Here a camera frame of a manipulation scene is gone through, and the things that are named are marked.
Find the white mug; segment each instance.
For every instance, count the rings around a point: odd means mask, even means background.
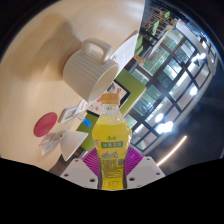
[[[94,44],[103,55],[90,48]],[[63,70],[64,81],[88,103],[96,101],[116,77],[119,65],[110,59],[112,47],[102,40],[89,38],[74,53]]]

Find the plastic bottle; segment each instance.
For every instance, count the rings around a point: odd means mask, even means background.
[[[124,160],[132,131],[119,111],[119,95],[102,95],[103,112],[93,128],[92,136],[100,158],[102,190],[123,189]]]

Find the pink coaster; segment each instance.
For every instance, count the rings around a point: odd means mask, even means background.
[[[49,113],[44,115],[36,124],[34,134],[37,137],[46,135],[57,122],[58,116],[56,113]]]

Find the plastic lid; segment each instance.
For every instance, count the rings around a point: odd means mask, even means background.
[[[102,104],[120,104],[118,93],[104,93],[101,97]]]

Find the mug handle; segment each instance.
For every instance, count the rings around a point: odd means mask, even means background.
[[[82,54],[88,55],[88,53],[90,52],[90,44],[94,44],[103,50],[103,56],[99,60],[100,64],[103,64],[110,58],[112,51],[113,51],[112,47],[109,44],[107,44],[106,42],[96,39],[96,38],[88,38],[83,41],[82,48],[81,48]]]

